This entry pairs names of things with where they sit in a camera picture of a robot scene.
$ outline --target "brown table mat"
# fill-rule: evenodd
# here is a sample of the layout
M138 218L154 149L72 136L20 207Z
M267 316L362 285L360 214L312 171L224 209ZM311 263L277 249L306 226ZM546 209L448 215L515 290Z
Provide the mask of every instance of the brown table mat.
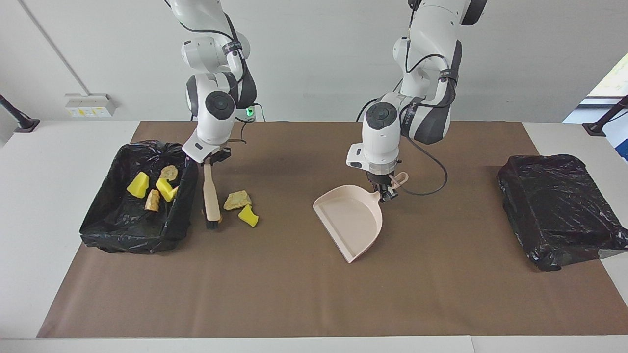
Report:
M182 143L194 127L142 122L133 141ZM81 246L38 336L628 334L628 310L600 261L542 273L517 243L495 175L510 155L538 154L522 124L453 122L428 147L449 185L384 204L378 240L352 264L311 205L339 185L369 187L364 172L345 166L360 125L256 123L244 138L214 178L222 201L252 195L255 229L229 212L219 231L205 230L197 197L174 251ZM407 141L401 158L408 188L440 184L440 169Z

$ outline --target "table surface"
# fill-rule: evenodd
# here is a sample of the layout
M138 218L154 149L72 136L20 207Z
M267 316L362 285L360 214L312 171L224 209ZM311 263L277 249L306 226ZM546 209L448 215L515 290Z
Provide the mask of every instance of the table surface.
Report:
M76 230L102 183L102 176L117 149L131 139L137 125L137 122L45 121L36 133L16 134L0 149L0 165L9 171L0 173L4 190L0 222L5 234L0 248L0 296L3 299L0 301L0 337L5 339L0 341L0 351L78 352L84 347L110 347L121 352L140 347L157 351L169 351L173 347L190 351L201 348L249 351L255 347L287 351L295 345L308 346L313 351L336 351L343 347L355 348L360 342L366 352L380 351L382 347L398 348L398 351L420 347L429 352L497 352L512 347L508 351L516 352L516 349L537 344L553 352L585 352L593 348L613 352L628 344L628 337L624 336L29 340L36 336L72 262L78 246ZM591 138L575 124L524 125L540 154L568 153L583 160L618 218L628 224L628 189L622 184L628 178L628 165L605 139ZM79 165L87 172L81 180L68 183L65 170ZM11 171L19 171L20 178ZM82 192L74 193L73 189ZM60 198L66 200L64 207L56 207L57 203L53 202ZM628 272L625 271L628 254L604 259L602 263L628 303Z

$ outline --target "black trash bag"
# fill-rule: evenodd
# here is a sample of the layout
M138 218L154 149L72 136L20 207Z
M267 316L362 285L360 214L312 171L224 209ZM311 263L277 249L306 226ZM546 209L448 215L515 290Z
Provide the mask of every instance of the black trash bag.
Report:
M179 170L179 177L171 182L172 187L179 186L175 199L167 203L160 197L159 212L144 210L146 197L136 198L126 188L143 171L150 177L148 191L157 189L161 169L168 165ZM81 225L83 242L108 253L153 254L174 249L190 226L197 180L197 164L187 158L181 144L142 141L124 145Z
M540 270L628 250L628 231L578 158L513 156L497 180L512 229Z

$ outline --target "dustpan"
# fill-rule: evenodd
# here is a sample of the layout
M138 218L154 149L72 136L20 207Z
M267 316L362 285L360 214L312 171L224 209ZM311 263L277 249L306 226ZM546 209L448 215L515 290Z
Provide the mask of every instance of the dustpan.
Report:
M397 188L408 181L408 174L391 179ZM379 192L344 185L319 197L312 206L348 263L364 254L382 230L379 199Z

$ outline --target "white robotic arm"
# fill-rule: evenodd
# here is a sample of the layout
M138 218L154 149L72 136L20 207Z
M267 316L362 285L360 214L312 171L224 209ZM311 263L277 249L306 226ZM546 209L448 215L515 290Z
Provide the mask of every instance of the white robotic arm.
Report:
M366 110L362 143L352 145L347 155L347 165L367 172L381 202L397 196L389 175L398 163L400 136L425 144L445 137L462 59L458 31L478 21L486 1L408 1L413 11L409 36L401 37L392 52L403 70L401 89ZM428 99L430 89L435 94Z
M181 48L183 61L204 73L187 82L187 102L198 125L183 151L203 165L203 199L207 227L221 220L211 167L231 156L226 147L236 121L236 109L250 107L257 90L246 65L251 47L235 31L222 10L220 0L171 0L166 2L181 25L203 36L186 41Z

